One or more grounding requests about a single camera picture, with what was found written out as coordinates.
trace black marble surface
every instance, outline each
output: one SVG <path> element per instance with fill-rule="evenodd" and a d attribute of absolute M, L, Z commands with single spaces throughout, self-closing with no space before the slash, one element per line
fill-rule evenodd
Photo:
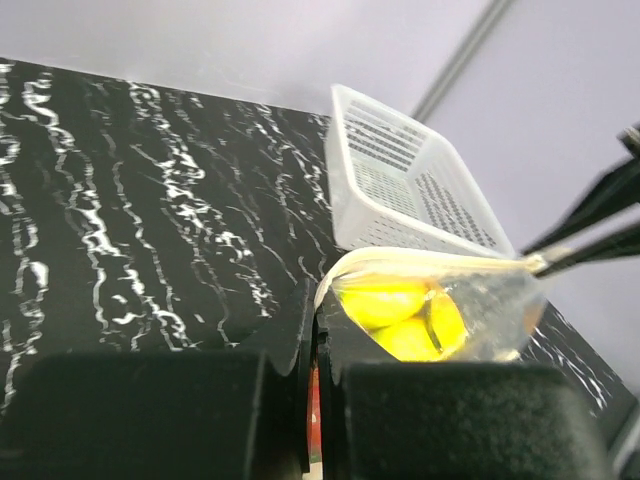
<path fill-rule="evenodd" d="M 326 118 L 0 60 L 4 406 L 56 352 L 206 349 L 255 331 L 340 257 Z M 550 307 L 561 368 L 609 440 L 634 397 Z"/>

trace red component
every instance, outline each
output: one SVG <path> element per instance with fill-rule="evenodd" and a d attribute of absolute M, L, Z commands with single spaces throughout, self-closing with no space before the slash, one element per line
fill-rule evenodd
<path fill-rule="evenodd" d="M 322 458 L 320 446 L 320 383 L 318 369 L 313 370 L 311 385 L 311 461 L 318 462 Z"/>

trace white veining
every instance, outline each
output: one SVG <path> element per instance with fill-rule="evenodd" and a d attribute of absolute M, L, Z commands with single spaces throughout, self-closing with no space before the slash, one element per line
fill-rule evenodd
<path fill-rule="evenodd" d="M 11 64 L 0 64 L 0 112 L 11 98 L 7 81 L 11 68 Z M 0 231 L 0 235 L 8 234 L 13 240 L 13 255 L 17 260 L 17 268 L 15 288 L 9 295 L 14 296 L 18 301 L 20 316 L 13 320 L 21 324 L 22 332 L 25 330 L 27 332 L 12 334 L 9 319 L 2 321 L 2 348 L 4 352 L 11 355 L 5 376 L 5 397 L 1 407 L 4 412 L 15 395 L 14 374 L 21 365 L 22 357 L 38 353 L 36 342 L 42 337 L 40 327 L 45 320 L 42 302 L 49 290 L 49 267 L 44 262 L 33 258 L 36 256 L 35 249 L 40 240 L 38 227 L 28 215 L 23 204 L 23 196 L 18 192 L 9 174 L 9 167 L 18 160 L 20 155 L 20 141 L 5 131 L 5 124 L 1 117 L 0 148 L 2 149 L 0 150 L 0 213 L 8 217 L 8 224 L 11 227 L 10 234 Z"/>

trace white wall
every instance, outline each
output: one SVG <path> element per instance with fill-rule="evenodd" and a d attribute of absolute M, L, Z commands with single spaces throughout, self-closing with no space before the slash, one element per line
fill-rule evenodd
<path fill-rule="evenodd" d="M 640 121 L 639 28 L 636 0 L 518 0 L 426 122 L 459 149 L 517 247 L 623 157 L 615 136 Z M 630 260 L 568 273 L 550 295 L 636 392 L 639 286 Z"/>
<path fill-rule="evenodd" d="M 328 113 L 410 113 L 489 0 L 0 0 L 0 55 Z"/>

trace yellow candy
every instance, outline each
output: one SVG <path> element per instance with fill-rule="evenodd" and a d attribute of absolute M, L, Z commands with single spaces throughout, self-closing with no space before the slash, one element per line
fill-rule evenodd
<path fill-rule="evenodd" d="M 429 322 L 442 347 L 443 357 L 458 350 L 467 338 L 462 315 L 449 295 L 437 291 L 431 299 Z"/>
<path fill-rule="evenodd" d="M 467 329 L 456 304 L 442 290 L 431 292 L 431 312 L 426 320 L 413 317 L 373 332 L 371 336 L 391 355 L 403 362 L 445 360 L 460 349 Z M 427 323 L 440 344 L 434 345 Z"/>
<path fill-rule="evenodd" d="M 436 350 L 421 318 L 413 317 L 371 334 L 373 339 L 402 362 L 434 362 Z"/>
<path fill-rule="evenodd" d="M 416 281 L 383 281 L 350 287 L 340 295 L 349 317 L 366 330 L 405 320 L 422 308 L 428 288 Z"/>

